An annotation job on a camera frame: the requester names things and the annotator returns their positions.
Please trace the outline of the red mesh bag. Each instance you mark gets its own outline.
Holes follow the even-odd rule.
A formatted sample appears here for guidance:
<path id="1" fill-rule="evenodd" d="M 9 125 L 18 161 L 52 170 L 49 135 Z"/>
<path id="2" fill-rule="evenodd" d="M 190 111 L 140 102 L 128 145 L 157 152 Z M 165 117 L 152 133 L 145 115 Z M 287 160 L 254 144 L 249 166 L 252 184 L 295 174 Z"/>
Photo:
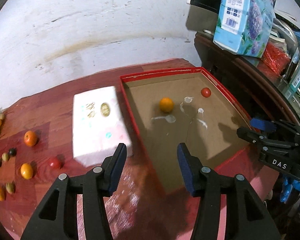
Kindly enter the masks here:
<path id="1" fill-rule="evenodd" d="M 261 59 L 266 66 L 279 76 L 290 63 L 290 58 L 272 43 L 266 45 Z"/>

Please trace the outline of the yellow-orange citrus fruit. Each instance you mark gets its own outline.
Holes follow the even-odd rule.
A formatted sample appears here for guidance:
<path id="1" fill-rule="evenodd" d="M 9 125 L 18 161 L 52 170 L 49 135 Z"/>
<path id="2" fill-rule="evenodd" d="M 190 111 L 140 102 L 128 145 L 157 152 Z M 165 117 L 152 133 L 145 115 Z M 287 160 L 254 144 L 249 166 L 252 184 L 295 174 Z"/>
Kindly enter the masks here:
<path id="1" fill-rule="evenodd" d="M 30 180 L 33 177 L 33 168 L 29 163 L 24 163 L 21 165 L 20 174 L 23 179 Z"/>

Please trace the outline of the small orange kumquat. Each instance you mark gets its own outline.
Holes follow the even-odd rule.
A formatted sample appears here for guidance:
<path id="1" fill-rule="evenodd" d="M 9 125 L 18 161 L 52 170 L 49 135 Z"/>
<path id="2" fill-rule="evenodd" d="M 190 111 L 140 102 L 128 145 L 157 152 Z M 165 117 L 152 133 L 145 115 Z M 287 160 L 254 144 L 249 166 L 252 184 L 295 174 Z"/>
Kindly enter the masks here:
<path id="1" fill-rule="evenodd" d="M 5 195 L 5 192 L 4 192 L 4 189 L 0 186 L 0 201 L 5 201 L 6 199 L 6 195 Z"/>

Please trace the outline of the red cherry tomato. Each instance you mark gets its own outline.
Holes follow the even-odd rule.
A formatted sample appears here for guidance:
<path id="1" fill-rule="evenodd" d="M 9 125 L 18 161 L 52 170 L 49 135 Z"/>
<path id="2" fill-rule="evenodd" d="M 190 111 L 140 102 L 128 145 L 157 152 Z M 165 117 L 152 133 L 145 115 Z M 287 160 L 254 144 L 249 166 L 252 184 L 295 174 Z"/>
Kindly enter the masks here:
<path id="1" fill-rule="evenodd" d="M 202 94 L 203 97 L 208 98 L 211 96 L 211 90 L 207 87 L 201 89 L 200 93 Z"/>
<path id="2" fill-rule="evenodd" d="M 60 169 L 62 162 L 57 157 L 51 157 L 48 160 L 48 165 L 51 169 Z"/>

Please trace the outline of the small orange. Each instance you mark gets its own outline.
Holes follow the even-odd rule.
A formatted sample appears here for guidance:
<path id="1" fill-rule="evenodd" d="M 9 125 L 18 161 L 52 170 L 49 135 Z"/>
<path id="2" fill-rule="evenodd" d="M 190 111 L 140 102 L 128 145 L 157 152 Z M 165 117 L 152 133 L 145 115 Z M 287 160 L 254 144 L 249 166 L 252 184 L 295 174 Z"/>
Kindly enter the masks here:
<path id="1" fill-rule="evenodd" d="M 168 97 L 164 97 L 159 101 L 159 109 L 164 113 L 171 113 L 174 109 L 174 102 Z"/>

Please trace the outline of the red cardboard tray box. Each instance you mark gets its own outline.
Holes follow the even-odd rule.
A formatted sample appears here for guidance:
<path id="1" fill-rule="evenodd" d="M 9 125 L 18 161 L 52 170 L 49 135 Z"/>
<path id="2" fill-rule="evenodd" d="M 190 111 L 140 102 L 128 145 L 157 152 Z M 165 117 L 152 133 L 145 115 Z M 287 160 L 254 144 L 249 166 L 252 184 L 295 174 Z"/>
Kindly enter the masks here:
<path id="1" fill-rule="evenodd" d="M 218 173 L 243 174 L 265 198 L 278 172 L 262 165 L 256 149 L 239 139 L 239 127 L 248 127 L 249 115 L 214 77 L 201 68 L 164 69 L 124 75 L 120 78 L 126 109 L 139 141 L 136 181 L 140 193 L 164 197 L 184 190 L 177 161 L 177 146 L 190 152 Z M 209 88 L 205 98 L 201 89 Z M 174 102 L 171 113 L 159 109 L 159 101 Z"/>

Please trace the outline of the dark wooden cabinet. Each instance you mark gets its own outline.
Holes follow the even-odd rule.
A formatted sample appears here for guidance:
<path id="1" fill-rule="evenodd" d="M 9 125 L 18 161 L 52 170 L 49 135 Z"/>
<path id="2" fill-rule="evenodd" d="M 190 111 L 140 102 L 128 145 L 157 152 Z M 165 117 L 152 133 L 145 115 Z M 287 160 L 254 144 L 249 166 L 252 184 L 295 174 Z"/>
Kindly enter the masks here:
<path id="1" fill-rule="evenodd" d="M 204 67 L 252 118 L 286 120 L 300 125 L 300 106 L 283 94 L 286 87 L 263 62 L 220 49 L 207 33 L 196 33 L 194 46 Z"/>

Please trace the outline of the blue floral tissue package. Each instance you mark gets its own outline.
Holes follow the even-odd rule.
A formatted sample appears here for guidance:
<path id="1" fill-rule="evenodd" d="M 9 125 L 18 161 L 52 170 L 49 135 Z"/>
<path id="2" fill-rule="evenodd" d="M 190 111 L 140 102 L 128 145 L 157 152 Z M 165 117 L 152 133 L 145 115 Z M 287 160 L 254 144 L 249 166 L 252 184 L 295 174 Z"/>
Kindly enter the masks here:
<path id="1" fill-rule="evenodd" d="M 235 55 L 261 58 L 270 38 L 275 0 L 221 0 L 213 42 Z"/>

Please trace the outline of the large orange tangerine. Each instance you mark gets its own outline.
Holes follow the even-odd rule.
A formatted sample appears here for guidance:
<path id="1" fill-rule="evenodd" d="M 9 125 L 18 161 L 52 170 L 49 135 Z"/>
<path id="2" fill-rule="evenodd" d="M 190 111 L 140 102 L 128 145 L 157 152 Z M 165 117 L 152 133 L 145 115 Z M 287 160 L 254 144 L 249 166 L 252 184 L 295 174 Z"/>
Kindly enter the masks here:
<path id="1" fill-rule="evenodd" d="M 28 146 L 28 147 L 33 147 L 36 145 L 38 141 L 38 137 L 34 131 L 27 131 L 23 137 L 23 142 Z"/>

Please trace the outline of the white tissue pack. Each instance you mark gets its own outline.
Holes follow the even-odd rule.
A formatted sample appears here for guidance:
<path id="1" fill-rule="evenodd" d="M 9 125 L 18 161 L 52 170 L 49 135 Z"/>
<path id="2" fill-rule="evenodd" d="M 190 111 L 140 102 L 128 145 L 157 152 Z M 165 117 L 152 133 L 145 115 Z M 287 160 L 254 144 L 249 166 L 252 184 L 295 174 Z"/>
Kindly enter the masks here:
<path id="1" fill-rule="evenodd" d="M 114 86 L 74 95 L 72 119 L 73 158 L 84 167 L 101 164 L 113 155 L 118 144 L 133 155 Z"/>

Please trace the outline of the green-brown longan fruit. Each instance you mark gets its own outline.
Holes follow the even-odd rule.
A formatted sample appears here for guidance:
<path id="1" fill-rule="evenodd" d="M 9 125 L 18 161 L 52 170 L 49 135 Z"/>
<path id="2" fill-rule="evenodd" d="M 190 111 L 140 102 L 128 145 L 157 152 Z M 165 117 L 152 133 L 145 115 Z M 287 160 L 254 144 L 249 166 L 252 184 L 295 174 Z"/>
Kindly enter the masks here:
<path id="1" fill-rule="evenodd" d="M 2 154 L 1 158 L 2 158 L 2 161 L 7 162 L 9 160 L 9 158 L 10 158 L 10 155 L 7 152 L 4 152 Z"/>
<path id="2" fill-rule="evenodd" d="M 6 191 L 9 194 L 14 194 L 14 192 L 15 192 L 15 185 L 14 185 L 14 183 L 6 183 Z"/>

